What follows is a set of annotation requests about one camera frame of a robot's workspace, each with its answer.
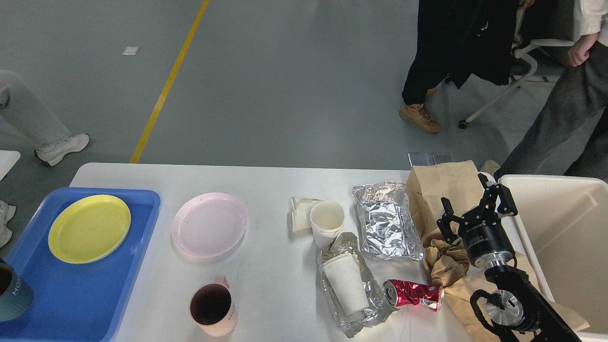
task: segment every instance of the black pants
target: black pants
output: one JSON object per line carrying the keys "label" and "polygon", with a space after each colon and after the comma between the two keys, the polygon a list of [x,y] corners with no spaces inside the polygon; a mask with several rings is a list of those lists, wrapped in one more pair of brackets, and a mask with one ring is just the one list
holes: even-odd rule
{"label": "black pants", "polygon": [[522,142],[494,176],[537,173],[557,146],[603,110],[581,156],[564,175],[608,181],[607,105],[608,47],[597,42],[589,50],[588,60],[566,69]]}
{"label": "black pants", "polygon": [[420,0],[416,57],[403,86],[406,105],[424,103],[426,91],[448,74],[474,29],[479,0]]}

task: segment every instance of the blue cup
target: blue cup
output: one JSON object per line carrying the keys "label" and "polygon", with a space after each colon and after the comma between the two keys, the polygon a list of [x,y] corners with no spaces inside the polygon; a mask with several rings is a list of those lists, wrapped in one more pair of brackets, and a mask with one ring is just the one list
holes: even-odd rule
{"label": "blue cup", "polygon": [[0,259],[0,322],[21,316],[33,299],[32,288]]}

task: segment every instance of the white chair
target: white chair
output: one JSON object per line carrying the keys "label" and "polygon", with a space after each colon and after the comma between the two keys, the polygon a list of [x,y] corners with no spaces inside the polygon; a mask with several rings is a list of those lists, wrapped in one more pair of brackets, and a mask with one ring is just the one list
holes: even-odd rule
{"label": "white chair", "polygon": [[549,82],[545,77],[543,81],[534,81],[530,80],[534,73],[538,68],[538,62],[530,56],[528,53],[534,49],[537,49],[542,46],[572,46],[574,41],[571,40],[563,40],[563,39],[534,39],[530,41],[530,44],[519,48],[522,44],[522,37],[519,35],[519,29],[521,28],[523,21],[523,14],[525,10],[517,11],[517,20],[516,20],[516,29],[515,29],[515,37],[513,39],[513,49],[512,56],[516,59],[520,59],[525,61],[530,65],[528,71],[521,77],[516,78],[516,75],[511,74],[511,83],[507,86],[503,92],[501,92],[497,97],[492,99],[492,101],[486,103],[485,106],[481,107],[479,110],[471,114],[464,120],[461,120],[458,123],[458,127],[461,129],[465,129],[473,120],[475,120],[479,115],[483,114],[488,108],[493,106],[496,102],[504,99],[511,92],[513,92],[517,88],[521,88],[523,86],[544,86],[544,87],[553,87],[555,82]]}

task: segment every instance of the white paper cup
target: white paper cup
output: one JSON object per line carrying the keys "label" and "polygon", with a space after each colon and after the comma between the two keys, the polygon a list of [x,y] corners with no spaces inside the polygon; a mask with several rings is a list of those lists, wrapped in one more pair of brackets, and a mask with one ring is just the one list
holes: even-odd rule
{"label": "white paper cup", "polygon": [[346,315],[352,315],[369,307],[361,271],[352,254],[340,254],[326,261],[323,264],[323,272]]}
{"label": "white paper cup", "polygon": [[336,201],[321,201],[310,210],[314,243],[319,248],[332,242],[344,227],[344,210]]}

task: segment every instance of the crumpled foil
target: crumpled foil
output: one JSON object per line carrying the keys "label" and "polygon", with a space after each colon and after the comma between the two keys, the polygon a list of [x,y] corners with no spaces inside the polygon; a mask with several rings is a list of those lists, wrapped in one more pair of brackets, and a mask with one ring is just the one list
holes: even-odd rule
{"label": "crumpled foil", "polygon": [[384,182],[356,186],[361,251],[371,258],[424,257],[422,241],[414,228],[406,185]]}
{"label": "crumpled foil", "polygon": [[[351,253],[359,264],[361,279],[365,287],[365,294],[369,302],[369,308],[361,312],[347,316],[340,305],[330,282],[323,272],[323,263],[340,254]],[[358,251],[357,237],[351,232],[340,234],[333,243],[321,249],[317,257],[317,265],[321,272],[321,288],[325,292],[327,301],[330,305],[332,316],[336,320],[340,329],[348,338],[354,337],[364,327],[373,327],[384,323],[390,314],[397,309],[386,300],[382,289],[374,279],[369,268],[365,264],[365,259]]]}

